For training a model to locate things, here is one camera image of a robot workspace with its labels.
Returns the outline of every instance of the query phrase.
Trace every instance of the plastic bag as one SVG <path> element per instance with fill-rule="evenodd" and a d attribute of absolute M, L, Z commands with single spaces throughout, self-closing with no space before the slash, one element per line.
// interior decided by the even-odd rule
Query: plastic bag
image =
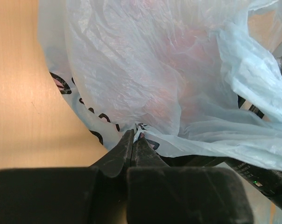
<path fill-rule="evenodd" d="M 233 171 L 233 169 L 224 162 L 217 166 Z M 242 181 L 248 201 L 251 205 L 254 215 L 254 224 L 282 224 L 282 210 L 275 206 L 239 174 L 237 174 L 237 176 Z"/>
<path fill-rule="evenodd" d="M 282 76 L 267 50 L 282 40 L 282 0 L 43 0 L 39 12 L 52 77 L 108 149 L 135 128 L 162 156 L 282 170 Z"/>

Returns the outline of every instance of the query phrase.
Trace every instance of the wooden surface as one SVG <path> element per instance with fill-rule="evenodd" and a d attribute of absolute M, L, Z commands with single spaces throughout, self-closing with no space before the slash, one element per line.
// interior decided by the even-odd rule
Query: wooden surface
<path fill-rule="evenodd" d="M 88 166 L 106 153 L 54 84 L 37 0 L 0 0 L 0 168 Z"/>

